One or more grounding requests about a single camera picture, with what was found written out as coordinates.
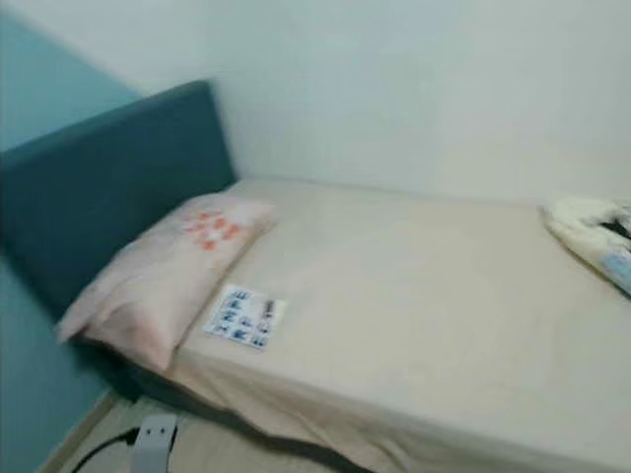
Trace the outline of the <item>cream cartoon print blanket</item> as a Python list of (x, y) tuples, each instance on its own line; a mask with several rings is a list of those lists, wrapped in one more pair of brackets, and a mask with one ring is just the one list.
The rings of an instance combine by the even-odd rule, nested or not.
[(631, 298), (631, 199), (567, 197), (539, 211), (568, 251)]

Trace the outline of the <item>white booklet with blue letters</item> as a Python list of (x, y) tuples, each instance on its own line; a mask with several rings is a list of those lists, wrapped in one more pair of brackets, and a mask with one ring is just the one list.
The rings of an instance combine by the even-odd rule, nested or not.
[(261, 290), (229, 284), (209, 304), (203, 332), (265, 350), (287, 314), (288, 302)]

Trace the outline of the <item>bed with beige sheet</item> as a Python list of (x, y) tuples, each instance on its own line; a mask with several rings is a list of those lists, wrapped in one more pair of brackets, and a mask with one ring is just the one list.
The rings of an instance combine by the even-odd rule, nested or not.
[[(163, 378), (375, 473), (631, 473), (631, 298), (531, 206), (247, 180), (276, 221)], [(203, 332), (226, 285), (288, 302), (265, 350)]]

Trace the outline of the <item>pink patterned pillow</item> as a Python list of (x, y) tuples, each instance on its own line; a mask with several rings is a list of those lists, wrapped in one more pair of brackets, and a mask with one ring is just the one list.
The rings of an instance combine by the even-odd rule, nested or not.
[(226, 192), (190, 198), (91, 280), (58, 321), (59, 341), (87, 338), (166, 371), (231, 266), (275, 221), (274, 204), (264, 201)]

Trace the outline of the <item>teal upholstered headboard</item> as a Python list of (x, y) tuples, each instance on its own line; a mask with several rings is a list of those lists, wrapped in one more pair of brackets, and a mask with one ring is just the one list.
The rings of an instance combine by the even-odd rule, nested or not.
[(1, 246), (53, 321), (119, 249), (184, 201), (238, 180), (208, 81), (73, 123), (4, 157)]

